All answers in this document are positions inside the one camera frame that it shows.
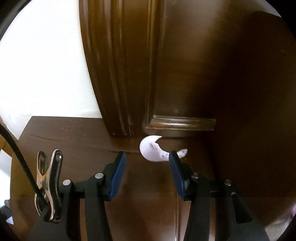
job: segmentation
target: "alligator clip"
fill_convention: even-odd
[[[37,155],[37,185],[41,190],[44,198],[49,200],[51,206],[51,214],[49,222],[58,222],[61,216],[61,198],[59,196],[59,175],[61,172],[63,153],[55,150],[47,168],[46,155],[43,151],[39,151]],[[41,214],[43,206],[39,198],[35,194],[35,207]]]

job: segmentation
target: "door panel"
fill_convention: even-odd
[[[86,60],[110,134],[214,130],[213,90],[257,10],[276,13],[264,0],[80,0]]]

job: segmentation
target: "wooden trim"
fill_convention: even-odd
[[[79,18],[86,63],[106,127],[112,135],[131,136],[123,0],[79,0]]]
[[[7,126],[4,124],[3,120],[0,117],[0,124],[4,126],[4,128],[9,132],[9,134],[12,136],[15,142],[17,142],[17,139],[14,137],[14,135],[9,131]],[[3,136],[0,135],[0,150],[3,149],[8,155],[12,156],[13,150],[11,149],[10,145],[7,143],[7,141],[4,139]]]
[[[155,80],[157,70],[157,57],[159,53],[160,36],[163,32],[163,2],[149,0],[148,28],[147,28],[147,49],[149,59],[148,78],[145,90],[145,118],[144,125],[148,126],[153,118],[155,104]]]
[[[213,131],[215,129],[215,125],[215,119],[155,115],[146,129]]]

